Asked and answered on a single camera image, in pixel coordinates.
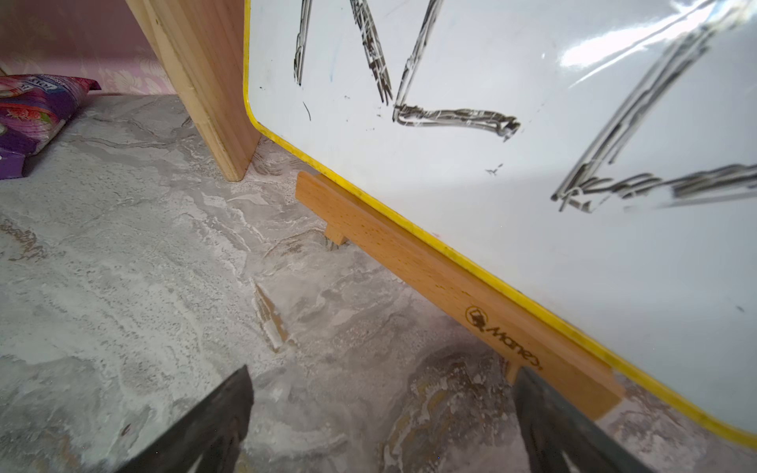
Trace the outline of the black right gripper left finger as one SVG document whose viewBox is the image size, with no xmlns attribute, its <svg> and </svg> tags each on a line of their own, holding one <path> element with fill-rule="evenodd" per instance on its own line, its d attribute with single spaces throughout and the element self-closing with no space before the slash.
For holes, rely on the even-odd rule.
<svg viewBox="0 0 757 473">
<path fill-rule="evenodd" d="M 243 366 L 120 472 L 233 472 L 248 434 L 254 387 Z"/>
</svg>

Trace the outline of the purple snack bag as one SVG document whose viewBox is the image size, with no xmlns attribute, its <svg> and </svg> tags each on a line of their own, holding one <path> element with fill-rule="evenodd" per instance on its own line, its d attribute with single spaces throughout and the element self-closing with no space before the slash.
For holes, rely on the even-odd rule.
<svg viewBox="0 0 757 473">
<path fill-rule="evenodd" d="M 92 79 L 48 74 L 1 78 L 1 177 L 23 177 L 27 158 L 65 126 L 84 98 L 100 90 Z"/>
</svg>

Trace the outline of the wooden shelf unit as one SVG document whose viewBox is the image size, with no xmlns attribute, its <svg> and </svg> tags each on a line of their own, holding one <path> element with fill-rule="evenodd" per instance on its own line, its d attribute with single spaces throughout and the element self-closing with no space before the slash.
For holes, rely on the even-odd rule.
<svg viewBox="0 0 757 473">
<path fill-rule="evenodd" d="M 241 181 L 260 133 L 244 106 L 244 2 L 129 0 L 227 181 Z"/>
</svg>

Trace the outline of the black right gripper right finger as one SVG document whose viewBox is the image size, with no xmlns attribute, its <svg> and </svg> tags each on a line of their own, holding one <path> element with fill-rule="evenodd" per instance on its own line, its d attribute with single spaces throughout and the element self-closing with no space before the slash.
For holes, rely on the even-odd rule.
<svg viewBox="0 0 757 473">
<path fill-rule="evenodd" d="M 514 385 L 516 417 L 532 472 L 648 472 L 534 370 Z"/>
</svg>

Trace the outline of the wooden board easel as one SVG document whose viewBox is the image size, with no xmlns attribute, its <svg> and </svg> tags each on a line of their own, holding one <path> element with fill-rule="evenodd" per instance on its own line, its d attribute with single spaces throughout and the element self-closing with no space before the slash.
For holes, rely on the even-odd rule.
<svg viewBox="0 0 757 473">
<path fill-rule="evenodd" d="M 492 347 L 509 382 L 530 368 L 593 420 L 624 397 L 607 364 L 330 179 L 302 171 L 295 195 L 325 221 L 331 242 L 356 244 Z"/>
</svg>

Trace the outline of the white board yellow rim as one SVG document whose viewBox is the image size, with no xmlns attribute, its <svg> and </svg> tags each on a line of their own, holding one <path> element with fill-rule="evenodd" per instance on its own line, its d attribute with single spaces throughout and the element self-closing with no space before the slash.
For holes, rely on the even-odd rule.
<svg viewBox="0 0 757 473">
<path fill-rule="evenodd" d="M 265 136 L 756 443 L 752 1 L 248 1 Z"/>
</svg>

